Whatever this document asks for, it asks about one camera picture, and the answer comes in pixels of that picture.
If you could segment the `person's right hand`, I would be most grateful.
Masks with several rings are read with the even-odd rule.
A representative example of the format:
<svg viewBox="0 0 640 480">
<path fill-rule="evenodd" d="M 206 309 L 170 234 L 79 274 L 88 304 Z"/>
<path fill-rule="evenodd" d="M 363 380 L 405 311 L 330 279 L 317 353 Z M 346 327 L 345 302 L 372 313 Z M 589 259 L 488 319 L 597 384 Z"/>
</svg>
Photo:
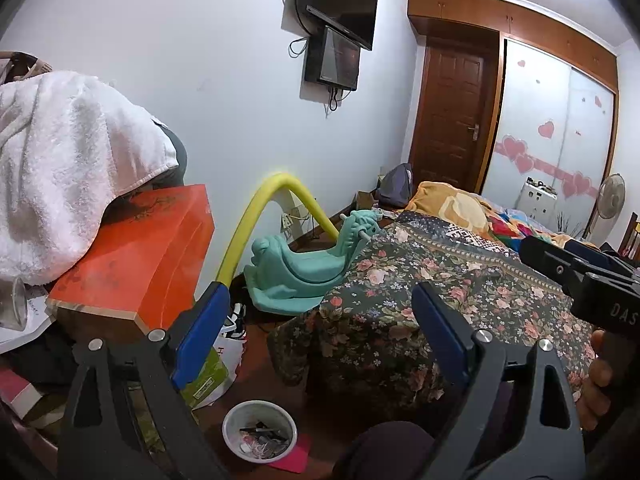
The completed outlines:
<svg viewBox="0 0 640 480">
<path fill-rule="evenodd" d="M 580 428 L 586 431 L 596 428 L 611 406 L 604 388 L 610 384 L 613 370 L 610 363 L 600 357 L 605 335 L 604 330 L 595 330 L 591 335 L 590 344 L 596 358 L 590 364 L 588 375 L 582 380 L 582 388 L 575 401 Z"/>
</svg>

